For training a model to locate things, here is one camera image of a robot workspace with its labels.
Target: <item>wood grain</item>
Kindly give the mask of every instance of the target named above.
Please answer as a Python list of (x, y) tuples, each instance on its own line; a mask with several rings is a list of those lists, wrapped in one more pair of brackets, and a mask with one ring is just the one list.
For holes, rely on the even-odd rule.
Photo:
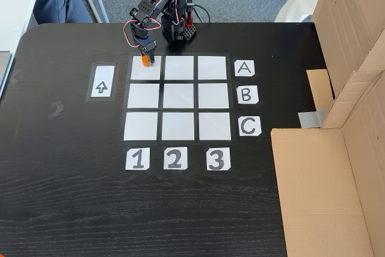
[[(306, 69), (325, 68), (311, 23), (197, 25), (184, 48), (156, 31), (159, 53), (252, 59), (263, 134), (229, 145), (229, 171), (207, 171), (209, 146), (188, 168), (125, 171), (122, 112), (129, 54), (122, 25), (41, 25), (23, 36), (0, 103), (0, 253), (9, 256), (286, 256), (271, 128), (299, 127), (314, 104)], [(119, 61), (113, 102), (85, 102), (92, 64)], [(48, 119), (61, 101), (64, 112)]]

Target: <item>number 2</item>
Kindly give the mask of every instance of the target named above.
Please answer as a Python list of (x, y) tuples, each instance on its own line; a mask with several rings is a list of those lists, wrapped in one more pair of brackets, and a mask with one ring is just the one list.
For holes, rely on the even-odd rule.
[(138, 152), (134, 153), (132, 156), (135, 158), (136, 156), (138, 157), (138, 164), (134, 165), (134, 169), (143, 169), (144, 166), (141, 164), (142, 163), (142, 149), (140, 149)]
[(164, 170), (186, 170), (187, 169), (187, 147), (166, 148), (164, 150), (163, 169)]
[(168, 156), (171, 156), (171, 155), (175, 155), (175, 162), (173, 162), (172, 164), (169, 164), (168, 165), (168, 168), (169, 169), (176, 169), (176, 168), (181, 168), (182, 165), (181, 164), (178, 164), (181, 156), (182, 156), (182, 153), (179, 151), (179, 150), (171, 150), (167, 153)]
[(210, 156), (217, 155), (218, 158), (215, 159), (215, 161), (218, 163), (218, 167), (214, 167), (213, 165), (210, 165), (211, 170), (221, 170), (224, 166), (224, 161), (222, 160), (223, 158), (223, 152), (221, 150), (213, 150), (210, 153)]

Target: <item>arrow symbol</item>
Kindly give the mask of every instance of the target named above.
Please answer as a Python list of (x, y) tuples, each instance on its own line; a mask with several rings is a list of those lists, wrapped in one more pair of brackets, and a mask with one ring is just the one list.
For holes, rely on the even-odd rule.
[(102, 81), (97, 87), (96, 90), (99, 90), (99, 93), (103, 93), (104, 90), (108, 89), (104, 81)]

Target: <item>number 3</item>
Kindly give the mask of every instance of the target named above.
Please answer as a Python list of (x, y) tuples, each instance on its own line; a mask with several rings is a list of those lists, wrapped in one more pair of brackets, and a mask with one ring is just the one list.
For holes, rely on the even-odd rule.
[(227, 171), (231, 168), (230, 149), (228, 147), (212, 148), (206, 152), (207, 170)]
[(221, 150), (213, 150), (210, 153), (210, 156), (218, 155), (218, 158), (215, 159), (216, 162), (218, 162), (218, 167), (214, 167), (213, 165), (209, 165), (211, 170), (221, 170), (224, 166), (223, 158), (223, 152)]

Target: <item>black cable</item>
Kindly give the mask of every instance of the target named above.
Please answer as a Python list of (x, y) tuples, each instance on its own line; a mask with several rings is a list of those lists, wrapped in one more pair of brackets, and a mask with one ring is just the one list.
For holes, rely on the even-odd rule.
[(207, 13), (207, 15), (209, 16), (209, 23), (210, 23), (211, 22), (211, 18), (210, 18), (209, 12), (204, 7), (202, 7), (202, 6), (198, 5), (198, 4), (196, 4), (195, 6), (199, 7), (199, 8), (202, 8)]

